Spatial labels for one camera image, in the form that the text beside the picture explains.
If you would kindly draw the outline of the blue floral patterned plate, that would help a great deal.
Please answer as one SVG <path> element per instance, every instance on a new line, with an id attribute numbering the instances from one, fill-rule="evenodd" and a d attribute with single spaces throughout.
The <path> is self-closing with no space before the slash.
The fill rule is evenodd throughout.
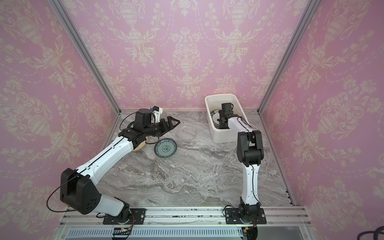
<path id="1" fill-rule="evenodd" d="M 177 143 L 170 138 L 162 139 L 155 144 L 154 151 L 160 158 L 169 158 L 176 153 Z"/>

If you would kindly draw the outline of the cream plate with willow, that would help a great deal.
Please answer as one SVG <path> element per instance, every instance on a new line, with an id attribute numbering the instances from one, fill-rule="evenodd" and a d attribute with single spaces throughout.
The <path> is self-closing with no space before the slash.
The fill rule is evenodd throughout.
<path id="1" fill-rule="evenodd" d="M 141 142 L 136 148 L 133 149 L 133 152 L 138 152 L 142 150 L 146 145 L 147 143 L 145 141 Z"/>

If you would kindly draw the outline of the white plate green lettered rim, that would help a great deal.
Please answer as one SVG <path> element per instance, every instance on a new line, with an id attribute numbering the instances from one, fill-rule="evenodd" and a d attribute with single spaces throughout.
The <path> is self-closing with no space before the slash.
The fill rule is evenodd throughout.
<path id="1" fill-rule="evenodd" d="M 220 109 L 216 109 L 210 112 L 211 119 L 213 121 L 213 125 L 216 129 L 220 129 L 220 123 L 218 119 L 220 118 Z"/>

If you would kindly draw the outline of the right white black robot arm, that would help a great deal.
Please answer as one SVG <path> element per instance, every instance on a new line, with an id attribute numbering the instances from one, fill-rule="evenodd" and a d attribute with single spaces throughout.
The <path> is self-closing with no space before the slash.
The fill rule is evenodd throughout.
<path id="1" fill-rule="evenodd" d="M 240 218 L 248 223 L 265 224 L 266 218 L 258 196 L 258 174 L 264 159 L 262 133 L 233 111 L 232 103 L 223 103 L 219 110 L 220 129 L 237 135 L 237 157 L 243 165 L 243 190 L 239 204 Z"/>

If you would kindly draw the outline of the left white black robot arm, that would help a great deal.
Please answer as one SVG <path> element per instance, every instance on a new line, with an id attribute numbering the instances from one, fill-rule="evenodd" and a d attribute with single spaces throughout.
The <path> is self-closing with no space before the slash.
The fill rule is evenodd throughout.
<path id="1" fill-rule="evenodd" d="M 97 184 L 123 157 L 147 141 L 160 138 L 181 122 L 173 117 L 161 118 L 163 110 L 157 106 L 135 112 L 135 120 L 121 130 L 104 150 L 76 169 L 61 174 L 60 200 L 82 215 L 91 212 L 105 214 L 125 224 L 132 219 L 130 205 L 120 199 L 102 195 Z"/>

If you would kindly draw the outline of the white plastic bin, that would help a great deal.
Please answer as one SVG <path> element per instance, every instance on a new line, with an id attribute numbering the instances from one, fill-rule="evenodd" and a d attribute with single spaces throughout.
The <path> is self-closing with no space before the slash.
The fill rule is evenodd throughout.
<path id="1" fill-rule="evenodd" d="M 207 116 L 209 128 L 211 131 L 212 139 L 215 143 L 229 143 L 237 141 L 237 133 L 231 129 L 218 129 L 214 126 L 214 120 L 212 119 L 211 112 L 214 110 L 221 110 L 222 104 L 231 103 L 234 105 L 233 111 L 235 114 L 243 117 L 245 121 L 249 122 L 245 112 L 234 94 L 215 94 L 205 97 L 205 104 L 207 108 Z"/>

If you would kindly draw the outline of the clear glass plate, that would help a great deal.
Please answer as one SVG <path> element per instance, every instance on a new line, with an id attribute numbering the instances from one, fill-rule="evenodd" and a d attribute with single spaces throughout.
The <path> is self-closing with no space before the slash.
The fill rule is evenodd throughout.
<path id="1" fill-rule="evenodd" d="M 177 137 L 181 141 L 189 142 L 196 138 L 196 129 L 189 125 L 183 125 L 177 132 Z"/>

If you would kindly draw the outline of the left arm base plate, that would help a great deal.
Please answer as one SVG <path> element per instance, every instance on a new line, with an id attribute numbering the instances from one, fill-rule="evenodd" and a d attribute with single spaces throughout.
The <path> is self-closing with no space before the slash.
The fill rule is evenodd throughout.
<path id="1" fill-rule="evenodd" d="M 133 208 L 130 209 L 130 215 L 126 219 L 119 219 L 106 215 L 103 220 L 104 225 L 143 225 L 146 217 L 147 209 L 144 208 Z"/>

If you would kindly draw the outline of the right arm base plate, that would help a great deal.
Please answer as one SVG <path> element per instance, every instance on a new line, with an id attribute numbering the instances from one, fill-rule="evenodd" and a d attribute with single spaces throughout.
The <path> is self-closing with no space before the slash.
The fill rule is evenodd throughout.
<path id="1" fill-rule="evenodd" d="M 267 219 L 264 209 L 260 209 L 258 213 L 241 215 L 240 211 L 235 208 L 229 208 L 224 210 L 224 216 L 226 224 L 228 225 L 266 225 Z"/>

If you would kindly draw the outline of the aluminium mounting rail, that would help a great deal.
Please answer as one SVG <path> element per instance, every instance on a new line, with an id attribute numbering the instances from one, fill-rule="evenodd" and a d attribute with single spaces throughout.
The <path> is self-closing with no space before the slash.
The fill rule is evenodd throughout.
<path id="1" fill-rule="evenodd" d="M 314 240 L 303 207 L 262 207 L 266 225 L 228 225 L 231 207 L 143 207 L 143 225 L 104 225 L 102 216 L 65 214 L 55 240 Z"/>

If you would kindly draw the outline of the right corner aluminium post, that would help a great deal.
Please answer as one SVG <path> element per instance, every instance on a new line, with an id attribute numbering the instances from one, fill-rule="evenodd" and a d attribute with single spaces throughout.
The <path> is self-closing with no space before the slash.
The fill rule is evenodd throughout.
<path id="1" fill-rule="evenodd" d="M 278 85 L 278 82 L 281 78 L 281 76 L 283 75 L 290 59 L 292 58 L 293 54 L 295 53 L 295 50 L 306 30 L 306 28 L 308 27 L 308 24 L 309 22 L 311 21 L 315 11 L 316 11 L 316 8 L 318 7 L 319 3 L 321 1 L 320 0 L 310 0 L 308 1 L 308 4 L 303 12 L 303 15 L 301 16 L 299 22 L 298 22 L 298 25 L 297 27 L 295 28 L 294 32 L 293 32 L 293 35 L 292 35 L 292 38 L 283 54 L 283 57 L 277 67 L 277 70 L 275 72 L 275 74 L 273 75 L 273 78 L 271 80 L 271 83 L 269 85 L 269 87 L 267 88 L 267 91 L 265 93 L 265 96 L 261 102 L 261 105 L 260 107 L 258 108 L 258 113 L 260 116 L 263 115 L 264 111 L 266 110 L 267 108 L 267 105 L 269 103 L 269 100 L 271 99 L 272 97 L 272 94 L 274 92 L 274 90 L 276 89 L 277 85 Z"/>

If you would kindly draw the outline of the corner aluminium post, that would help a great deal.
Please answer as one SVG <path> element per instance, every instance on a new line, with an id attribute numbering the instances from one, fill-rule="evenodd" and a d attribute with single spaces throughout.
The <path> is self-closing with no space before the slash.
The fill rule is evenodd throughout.
<path id="1" fill-rule="evenodd" d="M 308 24 L 309 22 L 311 21 L 315 11 L 316 11 L 316 8 L 318 7 L 319 3 L 321 1 L 320 0 L 310 0 L 308 1 L 308 4 L 303 12 L 303 15 L 301 16 L 299 22 L 298 22 L 298 25 L 297 27 L 295 28 L 294 32 L 293 32 L 293 35 L 292 35 L 292 38 L 283 54 L 283 57 L 277 67 L 277 70 L 275 72 L 275 74 L 273 75 L 273 78 L 271 80 L 271 83 L 269 85 L 269 87 L 267 88 L 267 91 L 265 93 L 265 96 L 261 102 L 261 105 L 260 107 L 258 108 L 258 113 L 260 116 L 263 115 L 264 111 L 266 110 L 267 108 L 267 105 L 269 103 L 269 100 L 271 99 L 272 97 L 272 94 L 274 92 L 274 90 L 276 89 L 277 85 L 278 85 L 278 82 L 281 78 L 281 76 L 283 75 L 290 59 L 292 58 L 293 54 L 295 53 L 295 50 L 306 30 L 306 28 L 308 27 Z"/>
<path id="2" fill-rule="evenodd" d="M 87 65 L 90 73 L 94 77 L 95 81 L 97 82 L 98 86 L 100 87 L 101 91 L 107 98 L 109 104 L 113 108 L 114 112 L 119 115 L 121 113 L 121 109 L 116 101 L 116 99 L 113 97 L 112 92 L 110 91 L 108 85 L 103 79 L 103 76 L 101 74 L 101 71 L 98 69 L 95 61 L 93 60 L 90 52 L 88 51 L 84 41 L 82 40 L 78 30 L 76 29 L 76 26 L 70 19 L 70 16 L 68 15 L 67 11 L 64 8 L 64 4 L 61 1 L 57 0 L 48 0 L 51 7 L 53 8 L 54 12 L 56 13 L 58 19 L 62 23 L 63 27 L 65 28 L 68 36 L 72 40 L 73 44 L 75 45 L 76 49 L 78 50 L 79 54 L 81 55 L 83 61 Z"/>

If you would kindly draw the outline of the left corner aluminium post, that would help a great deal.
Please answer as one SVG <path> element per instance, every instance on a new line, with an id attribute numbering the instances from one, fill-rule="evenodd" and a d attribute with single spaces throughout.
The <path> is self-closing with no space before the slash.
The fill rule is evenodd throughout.
<path id="1" fill-rule="evenodd" d="M 81 55 L 83 61 L 87 65 L 90 73 L 94 77 L 95 81 L 97 82 L 98 86 L 100 87 L 101 91 L 107 98 L 109 104 L 113 108 L 114 112 L 119 115 L 121 113 L 121 109 L 116 101 L 116 99 L 113 97 L 112 92 L 110 91 L 108 85 L 103 79 L 103 76 L 101 74 L 101 71 L 98 69 L 95 61 L 93 60 L 90 52 L 88 51 L 84 41 L 82 40 L 78 30 L 76 29 L 76 26 L 70 19 L 70 16 L 68 15 L 67 11 L 64 8 L 64 4 L 61 1 L 57 0 L 48 0 L 51 7 L 53 8 L 54 12 L 56 13 L 58 19 L 62 23 L 63 27 L 65 28 L 68 36 L 72 40 L 73 44 L 75 45 L 76 49 L 78 50 L 79 54 Z"/>

